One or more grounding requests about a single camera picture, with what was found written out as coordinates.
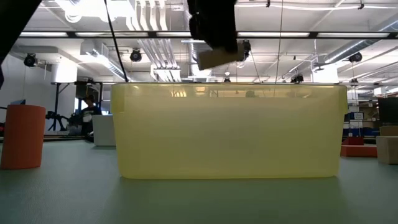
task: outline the orange trash can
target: orange trash can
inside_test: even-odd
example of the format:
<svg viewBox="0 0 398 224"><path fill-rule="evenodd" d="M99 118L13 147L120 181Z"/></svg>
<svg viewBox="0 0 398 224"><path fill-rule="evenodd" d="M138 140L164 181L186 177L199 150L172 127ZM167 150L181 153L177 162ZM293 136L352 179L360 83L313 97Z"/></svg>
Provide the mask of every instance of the orange trash can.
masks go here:
<svg viewBox="0 0 398 224"><path fill-rule="evenodd" d="M42 163L45 108L33 105L7 107L2 169L27 169Z"/></svg>

